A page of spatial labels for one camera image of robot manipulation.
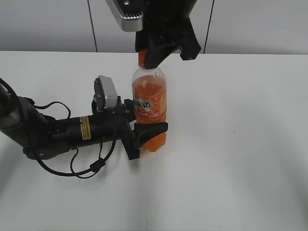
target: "orange soda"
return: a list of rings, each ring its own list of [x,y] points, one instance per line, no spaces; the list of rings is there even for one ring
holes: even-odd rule
[[[144,57],[147,50],[139,52],[139,68],[132,80],[134,98],[134,112],[137,123],[153,124],[166,121],[167,112],[167,82],[160,68],[145,69]],[[155,152],[166,143],[166,133],[162,133],[148,142],[143,147],[150,152]]]

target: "black cable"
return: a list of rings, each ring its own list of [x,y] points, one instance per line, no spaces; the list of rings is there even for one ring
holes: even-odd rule
[[[26,133],[26,137],[27,137],[27,141],[28,141],[28,144],[29,144],[29,147],[31,149],[31,151],[33,152],[34,154],[34,157],[36,159],[36,161],[39,163],[39,165],[41,165],[41,167],[43,169],[45,169],[46,171],[54,174],[54,175],[57,175],[57,176],[62,176],[62,177],[76,177],[76,176],[80,176],[80,175],[84,175],[86,173],[89,173],[91,171],[93,171],[91,169],[91,167],[87,170],[84,170],[84,171],[81,171],[81,172],[77,172],[77,173],[64,173],[64,172],[58,172],[58,171],[55,171],[51,168],[49,168],[40,158],[40,156],[38,155],[37,153],[37,150],[36,148],[34,147],[32,141],[31,141],[31,138],[30,138],[30,132],[29,132],[29,127],[26,123],[26,117],[25,117],[25,114],[24,114],[24,111],[23,111],[23,108],[21,106],[21,103],[18,99],[18,96],[16,95],[15,91],[3,80],[0,78],[0,84],[8,91],[8,93],[11,95],[11,99],[13,101],[13,103],[16,105],[17,107],[17,110],[18,110],[18,113],[20,115],[20,119],[22,121],[22,124],[23,126],[25,127],[25,133]]]
[[[111,148],[110,148],[107,156],[104,158],[104,161],[107,161],[109,159],[109,157],[111,156],[111,154],[114,151],[115,146],[116,146],[116,144],[115,144],[116,143],[116,125],[115,125],[114,118],[112,117],[112,112],[110,112],[109,116],[110,116],[111,121],[112,121],[112,129],[113,129],[113,132],[114,132],[114,136],[113,136],[113,139],[112,139]]]
[[[207,45],[208,32],[210,31],[210,24],[211,24],[211,21],[212,21],[212,14],[213,14],[213,9],[214,9],[214,3],[215,3],[215,0],[213,0],[213,2],[212,2],[211,14],[210,14],[210,19],[209,19],[209,21],[208,21],[208,26],[207,26],[207,32],[206,32],[206,38],[205,38],[205,43],[204,43],[203,54],[205,54],[205,49],[206,49],[206,45]]]
[[[69,110],[69,108],[68,108],[64,103],[62,103],[62,102],[54,101],[54,102],[51,102],[50,104],[45,105],[45,106],[36,106],[36,105],[33,105],[33,106],[34,106],[36,109],[44,110],[44,109],[47,109],[47,108],[49,108],[51,105],[54,105],[54,104],[56,104],[56,103],[63,105],[63,106],[67,109],[67,111],[68,111],[67,119],[69,119],[69,118],[71,117],[71,110]]]
[[[78,149],[78,148],[74,148],[74,149],[76,150],[76,153],[75,153],[75,155],[72,157],[71,162],[70,162],[70,168],[71,168],[72,173],[75,173],[75,171],[73,170],[73,162],[74,162],[76,156],[77,156],[78,153],[79,153],[79,149]],[[78,178],[80,178],[80,179],[89,179],[89,178],[91,178],[91,177],[94,177],[97,173],[98,173],[98,171],[97,171],[97,172],[94,172],[92,175],[87,176],[87,177],[81,177],[81,176],[76,176],[76,177],[78,177]]]
[[[109,150],[107,156],[104,159],[102,159],[102,156],[101,156],[102,148],[103,148],[103,139],[101,140],[99,158],[96,161],[96,163],[99,163],[99,162],[103,163],[103,165],[101,165],[101,167],[104,166],[105,162],[109,159],[109,157],[111,156],[111,154],[114,151],[115,146],[116,146],[116,144],[115,144],[116,143],[116,125],[115,125],[115,121],[114,121],[114,119],[112,117],[112,112],[110,112],[109,115],[110,115],[110,118],[111,118],[111,121],[112,121],[112,128],[113,128],[114,136],[113,136],[113,139],[112,139],[112,144],[111,144],[110,150]],[[71,169],[72,173],[74,173],[73,162],[74,162],[74,159],[76,158],[76,156],[78,155],[78,152],[79,152],[78,148],[74,148],[74,149],[76,149],[76,153],[72,157],[71,162],[70,162],[70,169]],[[99,169],[97,171],[95,171],[94,174],[92,174],[92,175],[90,175],[88,177],[81,177],[81,176],[77,176],[77,177],[80,178],[80,179],[88,179],[88,178],[94,177],[95,174],[99,172]]]
[[[87,0],[87,3],[88,3],[89,15],[90,15],[90,22],[91,22],[91,27],[92,27],[92,34],[93,34],[93,39],[94,39],[95,51],[98,52],[96,36],[95,36],[95,32],[94,32],[94,25],[93,25],[93,20],[92,20],[91,7],[90,7],[89,0]]]

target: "cable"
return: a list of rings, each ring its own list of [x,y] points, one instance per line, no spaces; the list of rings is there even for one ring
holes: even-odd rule
[[[69,110],[69,108],[68,108],[64,103],[62,103],[62,102],[54,101],[54,102],[51,102],[50,104],[45,105],[45,106],[36,106],[36,105],[33,105],[33,106],[34,106],[36,109],[44,110],[44,109],[47,109],[47,108],[49,108],[50,106],[52,106],[52,105],[54,105],[54,104],[56,104],[56,103],[63,105],[63,106],[67,109],[67,111],[68,111],[67,119],[69,119],[69,118],[71,117],[71,110]]]
[[[93,164],[96,164],[96,165],[93,165],[93,167],[90,166],[89,169],[87,170],[84,170],[84,171],[81,171],[81,172],[77,172],[77,173],[64,173],[64,172],[58,172],[58,171],[55,171],[51,168],[49,168],[42,160],[41,158],[39,157],[38,153],[37,153],[37,150],[36,148],[33,146],[33,143],[31,141],[31,138],[30,138],[30,132],[29,132],[29,127],[26,123],[26,118],[25,118],[25,114],[24,114],[24,111],[23,111],[23,108],[21,106],[21,103],[18,99],[18,96],[16,95],[16,93],[14,92],[14,90],[3,80],[0,78],[0,84],[8,91],[8,93],[11,95],[11,99],[13,101],[13,103],[15,103],[16,107],[17,107],[17,110],[18,110],[18,113],[20,115],[20,119],[22,121],[22,124],[23,126],[25,127],[25,133],[26,133],[26,137],[27,137],[27,141],[28,141],[28,144],[29,144],[29,147],[31,149],[31,151],[33,152],[34,154],[34,157],[36,159],[36,161],[39,163],[39,165],[41,165],[41,167],[43,169],[45,169],[46,171],[54,174],[54,175],[57,175],[57,176],[62,176],[62,177],[76,177],[76,176],[80,176],[80,175],[84,175],[86,173],[89,173],[91,171],[93,171],[93,169],[97,169],[98,167],[101,166],[101,163],[93,163]]]
[[[211,21],[212,21],[212,14],[213,14],[214,3],[215,3],[215,0],[212,1],[211,14],[210,14],[210,18],[208,20],[208,26],[207,26],[207,31],[206,31],[206,38],[205,38],[205,43],[204,43],[203,54],[205,54],[205,49],[206,49],[206,45],[207,45],[208,32],[210,31],[210,24],[211,24]]]
[[[79,153],[79,149],[78,148],[74,148],[74,149],[76,150],[76,153],[75,153],[75,155],[73,156],[73,158],[71,159],[71,162],[70,162],[70,168],[71,168],[72,173],[75,173],[75,171],[73,170],[73,161],[74,161],[74,159],[76,158],[76,156]],[[88,178],[94,177],[97,173],[98,173],[98,171],[94,172],[92,175],[90,175],[88,177],[81,177],[81,176],[76,176],[76,177],[78,177],[80,179],[88,179]]]
[[[103,139],[101,140],[101,144],[100,144],[100,153],[99,153],[98,159],[101,158],[102,148],[103,148]],[[78,148],[74,148],[74,149],[76,150],[76,153],[75,153],[75,155],[72,157],[71,162],[70,162],[70,168],[71,168],[72,173],[75,173],[75,171],[73,170],[73,162],[74,162],[74,159],[76,158],[76,156],[78,155],[78,152],[79,152],[79,149],[78,149]],[[94,172],[92,175],[90,175],[90,176],[88,176],[88,177],[81,177],[81,176],[76,176],[76,177],[78,177],[78,178],[80,178],[80,179],[88,179],[88,178],[94,177],[94,176],[96,175],[96,173],[98,173],[98,171],[97,171],[97,172]]]
[[[102,148],[103,148],[103,140],[101,140],[99,158],[96,162],[105,163],[109,159],[109,157],[111,156],[111,154],[114,151],[115,146],[116,146],[116,144],[115,144],[116,143],[116,125],[115,125],[115,121],[112,117],[112,112],[110,112],[109,115],[110,115],[110,118],[111,118],[111,121],[112,121],[112,128],[113,128],[113,134],[114,134],[113,139],[112,139],[112,144],[111,144],[111,147],[110,147],[110,150],[109,150],[107,156],[104,159],[102,159],[101,154],[102,154]],[[74,159],[76,158],[76,156],[78,155],[78,152],[79,152],[78,148],[74,148],[74,149],[76,149],[77,151],[76,151],[75,155],[72,157],[71,162],[70,162],[70,169],[71,169],[72,173],[74,173],[73,162],[74,162]],[[98,171],[99,170],[95,171],[94,174],[92,174],[88,177],[81,177],[81,176],[77,176],[77,177],[80,178],[80,179],[88,179],[88,178],[94,177],[95,174],[98,173]]]
[[[112,117],[112,112],[110,112],[109,114],[110,118],[111,118],[111,122],[112,122],[112,129],[113,129],[113,132],[114,132],[114,137],[112,139],[112,144],[111,144],[111,148],[107,154],[107,156],[104,158],[104,161],[107,161],[109,159],[109,157],[111,156],[112,152],[114,151],[115,149],[115,146],[116,146],[116,125],[115,125],[115,120],[114,118]]]

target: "white tabletop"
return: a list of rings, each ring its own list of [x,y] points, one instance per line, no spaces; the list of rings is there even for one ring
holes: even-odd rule
[[[98,75],[131,98],[136,68],[136,54],[0,52],[18,95],[72,116],[91,114]],[[51,175],[0,134],[0,230],[308,230],[308,56],[174,54],[161,69],[166,145],[129,161],[118,141],[92,179]],[[98,150],[82,148],[76,170]],[[69,172],[72,155],[45,163]]]

